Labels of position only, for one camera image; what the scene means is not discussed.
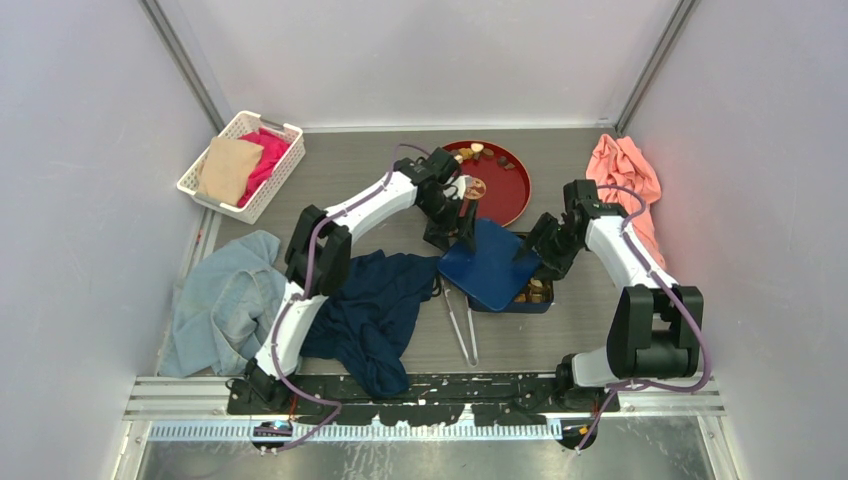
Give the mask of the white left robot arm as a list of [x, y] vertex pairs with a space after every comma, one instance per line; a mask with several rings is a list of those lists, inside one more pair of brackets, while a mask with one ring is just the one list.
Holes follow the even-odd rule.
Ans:
[[445, 252], [474, 243], [477, 203], [465, 197], [470, 182], [461, 160], [437, 147], [419, 159], [395, 158], [373, 185], [327, 207], [306, 207], [286, 249], [287, 284], [271, 330], [244, 373], [244, 399], [277, 413], [290, 403], [288, 378], [320, 307], [349, 275], [353, 245], [392, 215], [416, 207], [427, 219], [423, 239]]

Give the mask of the red round tray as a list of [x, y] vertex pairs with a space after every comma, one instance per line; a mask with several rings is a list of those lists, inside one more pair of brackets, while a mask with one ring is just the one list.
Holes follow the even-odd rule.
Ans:
[[471, 177], [467, 193], [477, 201], [477, 216], [501, 226], [515, 222], [532, 196], [532, 182], [525, 165], [509, 150], [483, 140], [460, 140], [443, 145]]

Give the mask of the blue chocolate tin box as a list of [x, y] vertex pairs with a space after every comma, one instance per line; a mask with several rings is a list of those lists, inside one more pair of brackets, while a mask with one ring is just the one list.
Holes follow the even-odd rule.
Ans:
[[497, 224], [477, 232], [470, 276], [460, 286], [473, 310], [540, 313], [547, 309], [551, 303], [550, 282], [535, 277], [542, 260], [533, 252], [513, 259], [522, 240]]

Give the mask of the clear plastic metal tongs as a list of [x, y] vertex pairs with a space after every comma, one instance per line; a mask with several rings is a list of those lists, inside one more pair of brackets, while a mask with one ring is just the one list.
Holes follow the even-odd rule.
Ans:
[[470, 368], [477, 368], [480, 363], [479, 347], [477, 342], [476, 328], [474, 323], [473, 313], [468, 299], [465, 299], [465, 326], [467, 332], [464, 333], [460, 326], [458, 318], [459, 310], [456, 309], [451, 301], [452, 284], [450, 284], [443, 276], [437, 277], [438, 285], [441, 291], [441, 297], [445, 303], [448, 312], [448, 318], [451, 323], [455, 338], [457, 340], [460, 352], [464, 358], [466, 365]]

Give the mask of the blue tin lid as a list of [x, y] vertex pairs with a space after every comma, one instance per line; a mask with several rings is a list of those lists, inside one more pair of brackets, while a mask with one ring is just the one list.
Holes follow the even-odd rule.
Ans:
[[475, 221], [474, 248], [456, 243], [441, 257], [438, 272], [486, 312], [514, 309], [515, 298], [542, 266], [538, 254], [520, 254], [523, 239], [496, 222]]

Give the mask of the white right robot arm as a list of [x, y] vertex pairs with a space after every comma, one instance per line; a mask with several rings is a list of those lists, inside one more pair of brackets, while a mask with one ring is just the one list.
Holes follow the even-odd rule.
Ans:
[[620, 291], [604, 347], [564, 357], [557, 368], [555, 396], [567, 410], [582, 409], [599, 391], [608, 397], [622, 391], [657, 388], [691, 393], [711, 377], [704, 345], [704, 299], [696, 287], [682, 286], [669, 275], [637, 237], [634, 220], [619, 203], [603, 201], [593, 180], [574, 180], [563, 188], [565, 211], [559, 218], [542, 215], [516, 252], [541, 260], [536, 278], [558, 281], [577, 255], [593, 253]]

